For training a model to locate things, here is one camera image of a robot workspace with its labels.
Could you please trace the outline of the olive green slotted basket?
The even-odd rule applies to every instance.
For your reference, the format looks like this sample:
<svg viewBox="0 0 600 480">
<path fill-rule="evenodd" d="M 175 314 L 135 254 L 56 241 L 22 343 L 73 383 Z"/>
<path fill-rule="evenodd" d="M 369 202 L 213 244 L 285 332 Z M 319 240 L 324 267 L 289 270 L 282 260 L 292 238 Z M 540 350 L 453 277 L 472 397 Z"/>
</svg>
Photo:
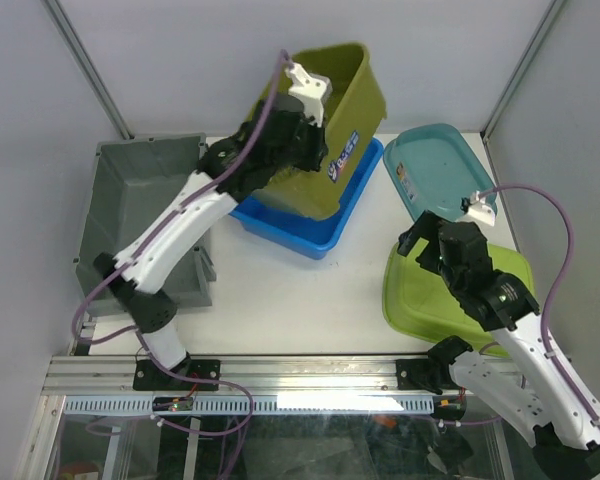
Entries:
<svg viewBox="0 0 600 480">
<path fill-rule="evenodd" d="M 340 209 L 344 190 L 387 117 L 386 101 L 362 43 L 307 49 L 291 58 L 331 81 L 325 104 L 327 154 L 318 172 L 284 169 L 252 196 L 268 207 L 321 221 Z"/>
</svg>

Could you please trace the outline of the blue plastic tub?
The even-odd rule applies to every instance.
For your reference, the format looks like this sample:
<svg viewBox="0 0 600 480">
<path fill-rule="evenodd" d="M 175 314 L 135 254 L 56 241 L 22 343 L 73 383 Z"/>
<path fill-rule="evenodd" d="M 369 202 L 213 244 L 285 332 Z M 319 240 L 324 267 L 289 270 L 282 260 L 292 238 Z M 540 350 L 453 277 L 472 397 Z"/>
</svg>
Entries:
<svg viewBox="0 0 600 480">
<path fill-rule="evenodd" d="M 373 138 L 340 198 L 339 210 L 324 220 L 314 220 L 270 208 L 249 197 L 230 216 L 260 238 L 313 260 L 324 258 L 338 241 L 371 178 L 384 147 Z"/>
</svg>

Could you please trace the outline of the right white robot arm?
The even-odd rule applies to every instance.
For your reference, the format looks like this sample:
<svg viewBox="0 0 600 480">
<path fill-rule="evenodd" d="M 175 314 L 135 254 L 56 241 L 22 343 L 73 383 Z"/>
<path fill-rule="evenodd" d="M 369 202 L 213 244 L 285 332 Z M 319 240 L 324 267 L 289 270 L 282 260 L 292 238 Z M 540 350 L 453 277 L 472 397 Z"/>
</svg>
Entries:
<svg viewBox="0 0 600 480">
<path fill-rule="evenodd" d="M 463 312 L 497 342 L 530 383 L 522 389 L 494 371 L 467 341 L 449 336 L 427 352 L 422 386 L 455 384 L 475 394 L 524 438 L 550 479 L 600 474 L 600 402 L 541 328 L 541 310 L 517 276 L 494 267 L 487 240 L 474 222 L 422 213 L 399 237 L 407 256 L 426 245 L 417 264 L 439 276 Z"/>
</svg>

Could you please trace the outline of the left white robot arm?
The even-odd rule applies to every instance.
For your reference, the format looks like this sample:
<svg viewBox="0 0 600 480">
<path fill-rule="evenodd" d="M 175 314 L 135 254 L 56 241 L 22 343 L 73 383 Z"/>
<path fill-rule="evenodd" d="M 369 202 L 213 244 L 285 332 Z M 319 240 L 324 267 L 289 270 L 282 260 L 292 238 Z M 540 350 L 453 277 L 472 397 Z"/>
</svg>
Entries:
<svg viewBox="0 0 600 480">
<path fill-rule="evenodd" d="M 190 373 L 172 323 L 178 307 L 164 290 L 167 278 L 212 225 L 278 172 L 319 170 L 328 151 L 325 125 L 321 100 L 277 94 L 271 103 L 259 101 L 251 120 L 207 148 L 150 227 L 117 254 L 96 257 L 104 288 L 130 314 L 164 386 L 181 387 Z"/>
</svg>

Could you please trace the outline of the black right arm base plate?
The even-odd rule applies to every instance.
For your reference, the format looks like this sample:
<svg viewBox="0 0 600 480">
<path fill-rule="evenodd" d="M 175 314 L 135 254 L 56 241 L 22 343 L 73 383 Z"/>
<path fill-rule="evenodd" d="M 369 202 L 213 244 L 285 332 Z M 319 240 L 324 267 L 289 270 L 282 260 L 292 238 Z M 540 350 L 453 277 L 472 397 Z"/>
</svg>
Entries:
<svg viewBox="0 0 600 480">
<path fill-rule="evenodd" d="M 424 390 L 442 395 L 457 390 L 449 370 L 430 358 L 409 358 L 395 361 L 397 388 L 401 391 Z"/>
</svg>

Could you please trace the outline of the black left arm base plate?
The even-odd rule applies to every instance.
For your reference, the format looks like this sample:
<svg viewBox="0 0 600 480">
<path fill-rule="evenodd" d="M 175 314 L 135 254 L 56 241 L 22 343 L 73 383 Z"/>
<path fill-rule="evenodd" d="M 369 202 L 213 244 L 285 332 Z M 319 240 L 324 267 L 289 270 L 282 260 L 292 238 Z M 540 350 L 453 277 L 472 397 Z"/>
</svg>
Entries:
<svg viewBox="0 0 600 480">
<path fill-rule="evenodd" d="M 151 359 L 138 360 L 135 365 L 134 391 L 217 391 L 220 379 L 219 359 L 189 358 L 167 374 Z"/>
</svg>

